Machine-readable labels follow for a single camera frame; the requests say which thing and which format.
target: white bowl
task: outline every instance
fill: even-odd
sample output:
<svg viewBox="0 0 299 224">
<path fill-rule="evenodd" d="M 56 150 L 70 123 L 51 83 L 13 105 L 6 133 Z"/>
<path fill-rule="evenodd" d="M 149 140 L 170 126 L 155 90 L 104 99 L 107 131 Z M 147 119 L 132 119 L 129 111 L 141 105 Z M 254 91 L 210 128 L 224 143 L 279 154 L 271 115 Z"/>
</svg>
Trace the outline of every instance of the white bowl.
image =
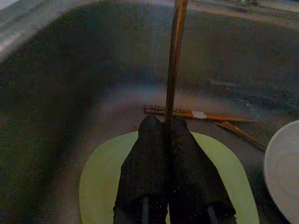
<svg viewBox="0 0 299 224">
<path fill-rule="evenodd" d="M 285 125 L 271 138 L 264 176 L 279 210 L 289 222 L 299 224 L 299 120 Z"/>
</svg>

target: metal surface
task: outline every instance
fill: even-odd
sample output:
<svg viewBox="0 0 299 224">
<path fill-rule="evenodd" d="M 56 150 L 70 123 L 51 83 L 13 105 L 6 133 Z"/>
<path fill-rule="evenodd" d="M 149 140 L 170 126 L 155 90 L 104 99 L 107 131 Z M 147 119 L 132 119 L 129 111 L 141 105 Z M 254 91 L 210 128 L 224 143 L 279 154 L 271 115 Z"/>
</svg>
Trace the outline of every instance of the metal surface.
<svg viewBox="0 0 299 224">
<path fill-rule="evenodd" d="M 1 30 L 2 223 L 79 224 L 90 154 L 137 130 L 144 104 L 165 105 L 173 5 L 103 2 L 65 15 L 58 6 Z M 267 144 L 299 118 L 298 24 L 289 12 L 190 4 L 175 107 L 258 119 L 238 126 Z M 287 223 L 266 190 L 263 152 L 211 122 L 187 123 L 238 156 L 261 223 Z"/>
</svg>

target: white label on chopstick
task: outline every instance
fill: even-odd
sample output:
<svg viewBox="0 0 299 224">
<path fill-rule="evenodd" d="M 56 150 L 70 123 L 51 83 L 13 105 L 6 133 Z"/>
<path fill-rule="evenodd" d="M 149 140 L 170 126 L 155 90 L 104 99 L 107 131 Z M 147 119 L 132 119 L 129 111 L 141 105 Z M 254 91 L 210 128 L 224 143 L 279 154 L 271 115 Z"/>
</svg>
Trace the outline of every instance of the white label on chopstick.
<svg viewBox="0 0 299 224">
<path fill-rule="evenodd" d="M 206 119 L 206 115 L 202 111 L 192 111 L 192 114 L 193 114 L 194 118 Z"/>
</svg>

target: wooden stick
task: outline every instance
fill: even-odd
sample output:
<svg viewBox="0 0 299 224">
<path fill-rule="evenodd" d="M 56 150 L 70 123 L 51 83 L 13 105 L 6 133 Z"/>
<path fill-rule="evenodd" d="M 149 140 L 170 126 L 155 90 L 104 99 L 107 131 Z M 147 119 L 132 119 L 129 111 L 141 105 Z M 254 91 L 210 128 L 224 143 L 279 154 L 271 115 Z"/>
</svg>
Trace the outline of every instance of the wooden stick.
<svg viewBox="0 0 299 224">
<path fill-rule="evenodd" d="M 183 27 L 188 0 L 176 0 L 175 14 L 172 20 L 171 46 L 168 67 L 166 112 L 165 112 L 165 139 L 168 144 L 171 140 L 171 117 L 174 102 L 174 93 L 178 73 L 179 54 L 183 36 Z"/>
<path fill-rule="evenodd" d="M 224 127 L 240 136 L 243 136 L 249 140 L 251 140 L 252 142 L 256 143 L 257 145 L 263 147 L 263 148 L 267 148 L 264 144 L 262 144 L 261 142 L 259 142 L 257 139 L 253 138 L 252 136 L 250 136 L 249 134 L 247 134 L 246 132 L 242 131 L 240 128 L 232 125 L 231 123 L 229 123 L 228 121 L 216 121 L 215 124 Z"/>
<path fill-rule="evenodd" d="M 145 105 L 144 109 L 145 109 L 145 112 L 149 113 L 149 114 L 165 115 L 165 108 L 163 108 L 163 107 Z M 207 119 L 207 120 L 257 122 L 257 120 L 254 120 L 254 119 L 239 118 L 239 117 L 232 117 L 232 116 L 228 116 L 228 115 L 206 113 L 206 112 L 202 112 L 202 111 L 181 110 L 181 109 L 173 109 L 172 115 L 183 117 L 183 118 L 195 118 L 195 119 Z"/>
</svg>

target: black cloth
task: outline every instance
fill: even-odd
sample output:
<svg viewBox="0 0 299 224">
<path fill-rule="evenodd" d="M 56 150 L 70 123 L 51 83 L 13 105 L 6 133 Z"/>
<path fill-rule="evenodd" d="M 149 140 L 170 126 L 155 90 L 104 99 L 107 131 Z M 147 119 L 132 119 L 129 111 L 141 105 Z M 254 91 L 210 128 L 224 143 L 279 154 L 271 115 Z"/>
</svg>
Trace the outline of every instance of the black cloth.
<svg viewBox="0 0 299 224">
<path fill-rule="evenodd" d="M 174 118 L 171 129 L 171 223 L 209 223 L 206 212 L 209 205 L 213 205 L 217 218 L 234 219 L 235 209 L 220 175 L 186 122 Z"/>
<path fill-rule="evenodd" d="M 141 223 L 142 199 L 149 197 L 149 223 L 164 224 L 167 214 L 168 161 L 163 124 L 148 116 L 139 126 L 138 139 L 121 167 L 114 206 L 114 223 Z"/>
</svg>

